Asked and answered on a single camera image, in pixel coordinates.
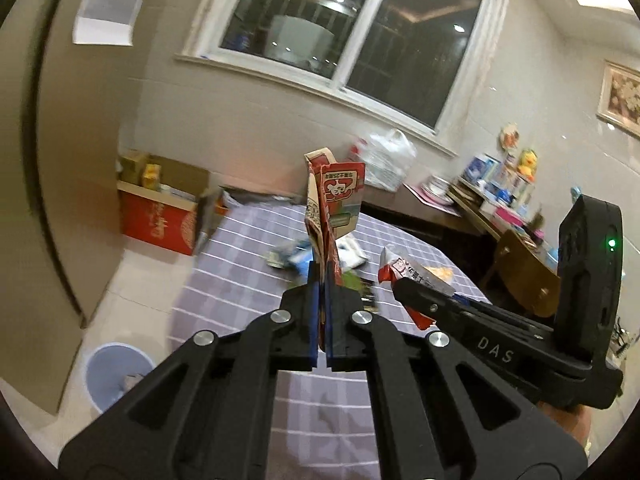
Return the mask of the person's right hand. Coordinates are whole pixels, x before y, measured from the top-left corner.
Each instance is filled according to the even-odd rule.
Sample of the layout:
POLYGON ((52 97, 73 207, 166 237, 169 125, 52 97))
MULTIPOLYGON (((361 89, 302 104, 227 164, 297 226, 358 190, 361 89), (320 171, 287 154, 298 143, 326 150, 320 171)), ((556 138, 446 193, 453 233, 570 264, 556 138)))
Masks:
POLYGON ((553 419, 568 434, 570 434, 583 448, 586 446, 591 429, 591 410, 588 406, 576 405, 569 411, 555 408, 551 404, 538 402, 544 414, 553 419))

